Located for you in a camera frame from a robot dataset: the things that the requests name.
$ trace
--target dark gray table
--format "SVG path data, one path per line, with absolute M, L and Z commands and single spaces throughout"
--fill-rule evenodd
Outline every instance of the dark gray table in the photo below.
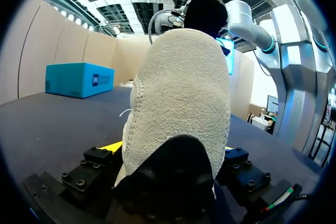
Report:
M 120 141 L 127 115 L 119 114 L 129 108 L 130 91 L 115 87 L 83 100 L 40 93 L 1 105 L 0 143 L 14 179 L 43 171 L 60 179 L 90 147 Z M 248 151 L 258 168 L 272 173 L 273 184 L 285 178 L 309 193 L 319 179 L 321 168 L 312 160 L 233 115 L 228 146 Z M 241 219 L 244 208 L 224 191 L 233 217 Z

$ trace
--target white robotic arm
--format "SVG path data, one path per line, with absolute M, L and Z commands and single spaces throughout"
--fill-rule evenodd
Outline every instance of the white robotic arm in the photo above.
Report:
M 211 18 L 199 19 L 209 14 Z M 231 34 L 252 42 L 266 54 L 274 50 L 273 36 L 253 23 L 250 6 L 240 0 L 233 0 L 227 4 L 222 0 L 188 0 L 180 9 L 162 10 L 156 13 L 150 21 L 148 34 L 152 43 L 151 28 L 155 21 L 156 33 L 161 33 L 163 27 L 166 29 L 186 27 L 201 30 L 215 38 L 219 29 L 226 23 L 226 19 Z
M 225 4 L 225 7 L 228 12 L 227 28 L 231 34 L 252 42 L 266 54 L 274 50 L 273 36 L 253 23 L 251 7 L 248 4 L 240 0 L 232 0 Z

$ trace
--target white fuzzy mitten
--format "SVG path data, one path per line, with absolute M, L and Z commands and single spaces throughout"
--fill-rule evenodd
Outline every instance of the white fuzzy mitten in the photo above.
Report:
M 225 56 L 215 39 L 192 29 L 161 35 L 148 51 L 130 100 L 117 183 L 179 134 L 202 142 L 216 177 L 228 138 L 230 97 Z

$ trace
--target blue box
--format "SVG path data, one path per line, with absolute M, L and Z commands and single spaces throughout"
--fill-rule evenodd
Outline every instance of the blue box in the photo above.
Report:
M 46 93 L 86 98 L 113 90 L 114 69 L 85 62 L 47 65 Z

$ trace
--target computer screen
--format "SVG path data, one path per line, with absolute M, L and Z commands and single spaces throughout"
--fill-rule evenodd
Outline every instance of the computer screen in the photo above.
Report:
M 225 57 L 227 70 L 229 74 L 233 74 L 233 66 L 234 66 L 234 53 L 235 53 L 235 43 L 232 40 L 216 38 L 217 42 L 225 48 L 230 50 L 230 53 Z
M 269 95 L 267 97 L 266 112 L 270 112 L 270 113 L 276 113 L 276 112 L 278 112 L 278 105 L 279 105 L 278 98 L 272 97 L 272 96 Z

